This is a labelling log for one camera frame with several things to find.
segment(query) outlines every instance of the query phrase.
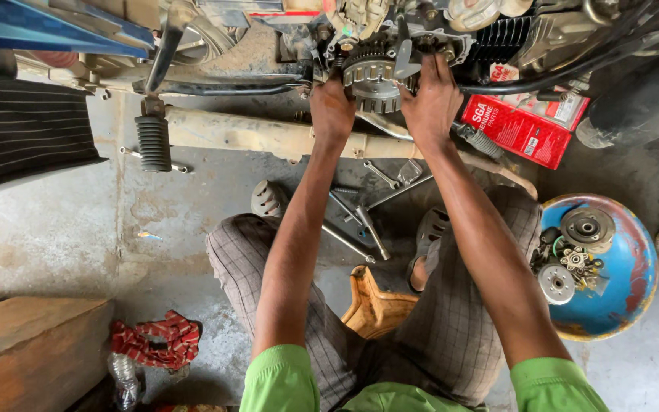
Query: concrete floor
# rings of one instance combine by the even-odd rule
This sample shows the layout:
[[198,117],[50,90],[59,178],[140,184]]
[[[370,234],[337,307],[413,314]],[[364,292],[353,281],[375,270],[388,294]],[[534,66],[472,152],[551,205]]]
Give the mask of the concrete floor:
[[[167,100],[275,119],[291,119],[296,110],[307,109],[306,101],[290,94]],[[174,147],[173,159],[194,167],[194,173],[147,174],[137,159],[117,153],[121,145],[136,146],[133,117],[140,115],[139,98],[119,93],[105,102],[88,98],[88,109],[96,145],[110,161],[0,192],[0,293],[113,297],[117,316],[127,324],[160,320],[169,309],[199,320],[204,332],[189,377],[177,382],[164,370],[147,368],[144,400],[238,403],[250,342],[212,276],[204,237],[221,219],[250,211],[248,199],[260,180],[278,181],[293,191],[307,159],[293,166],[266,153]],[[398,170],[403,162],[375,163]],[[490,183],[489,175],[476,177]],[[335,182],[363,187],[363,200],[386,193],[361,161],[342,159]],[[542,200],[572,192],[612,196],[630,206],[654,234],[659,229],[659,141],[605,153],[572,139],[560,170],[541,172],[539,190]],[[381,287],[403,288],[416,225],[425,210],[439,203],[436,186],[429,183],[376,211],[379,230],[394,254],[373,271]],[[406,219],[389,219],[398,213]],[[330,204],[326,217],[350,233],[354,227],[340,224],[340,215]],[[139,238],[139,232],[163,240]],[[362,258],[323,236],[316,281],[333,311],[342,315],[351,301],[348,275]],[[659,286],[649,311],[627,332],[567,346],[610,409],[659,410]],[[507,369],[487,402],[491,410],[517,409]]]

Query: green shirt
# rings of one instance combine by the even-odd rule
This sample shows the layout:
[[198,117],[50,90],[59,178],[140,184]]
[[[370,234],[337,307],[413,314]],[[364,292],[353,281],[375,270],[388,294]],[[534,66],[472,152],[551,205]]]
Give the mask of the green shirt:
[[[521,412],[608,411],[571,360],[528,359],[510,371]],[[245,374],[241,412],[319,411],[319,389],[305,348],[282,344],[266,349]],[[352,412],[470,412],[458,403],[411,385],[375,383],[347,402]],[[476,407],[474,412],[487,411]]]

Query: black striped cloth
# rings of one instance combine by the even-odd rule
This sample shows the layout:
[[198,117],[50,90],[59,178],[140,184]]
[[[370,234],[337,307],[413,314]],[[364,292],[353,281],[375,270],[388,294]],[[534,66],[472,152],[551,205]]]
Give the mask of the black striped cloth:
[[107,160],[93,144],[87,95],[0,78],[0,189]]

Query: green sleeve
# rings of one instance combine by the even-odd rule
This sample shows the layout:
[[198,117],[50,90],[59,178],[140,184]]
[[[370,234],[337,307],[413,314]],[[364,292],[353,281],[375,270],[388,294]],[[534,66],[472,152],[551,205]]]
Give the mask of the green sleeve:
[[307,350],[280,344],[256,356],[245,374],[240,410],[319,412],[319,389]]
[[510,370],[521,412],[608,412],[609,409],[571,360],[535,358]]

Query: blue panel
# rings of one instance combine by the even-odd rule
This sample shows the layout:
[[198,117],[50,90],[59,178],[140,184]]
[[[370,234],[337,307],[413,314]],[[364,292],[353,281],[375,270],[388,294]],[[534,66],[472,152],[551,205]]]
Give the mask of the blue panel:
[[148,29],[110,16],[92,6],[84,6],[84,9],[90,14],[97,14],[98,18],[119,24],[124,35],[142,42],[143,47],[109,39],[15,0],[0,0],[0,48],[147,57],[146,50],[154,47],[154,38]]

